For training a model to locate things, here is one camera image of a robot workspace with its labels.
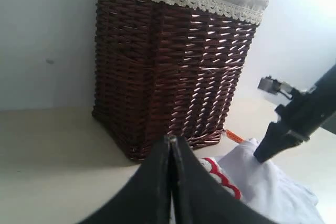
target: red trim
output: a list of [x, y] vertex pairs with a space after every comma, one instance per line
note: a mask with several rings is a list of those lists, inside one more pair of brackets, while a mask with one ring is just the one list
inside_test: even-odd
[[206, 161], [208, 161], [211, 164], [211, 171], [210, 171], [210, 173], [216, 174], [218, 177], [221, 178], [221, 180], [222, 180], [222, 183], [221, 183], [222, 186], [226, 186], [226, 187], [232, 189], [234, 191], [234, 193], [235, 193], [235, 198], [236, 199], [241, 199], [242, 195], [241, 195], [239, 189], [237, 187], [235, 187], [234, 185], [230, 184], [230, 182], [227, 179], [227, 177], [225, 177], [225, 175], [218, 170], [218, 166], [215, 164], [215, 162], [211, 158], [208, 158], [208, 157], [205, 157], [203, 159], [206, 160]]

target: wicker basket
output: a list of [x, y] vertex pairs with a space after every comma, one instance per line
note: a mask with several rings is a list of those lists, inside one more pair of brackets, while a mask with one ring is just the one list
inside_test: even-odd
[[93, 116], [130, 159], [163, 134], [217, 144], [257, 25], [151, 0], [98, 0]]

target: black object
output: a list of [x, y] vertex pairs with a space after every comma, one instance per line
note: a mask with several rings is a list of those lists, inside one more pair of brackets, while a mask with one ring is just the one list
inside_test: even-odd
[[165, 136], [124, 188], [80, 224], [168, 224], [171, 195], [177, 224], [274, 223], [211, 178], [183, 137]]
[[268, 125], [264, 139], [254, 152], [260, 163], [308, 141], [309, 136], [336, 111], [336, 65], [305, 93], [271, 77], [262, 78], [258, 88], [272, 94], [282, 93], [291, 99], [286, 106], [281, 104], [275, 109], [279, 120]]

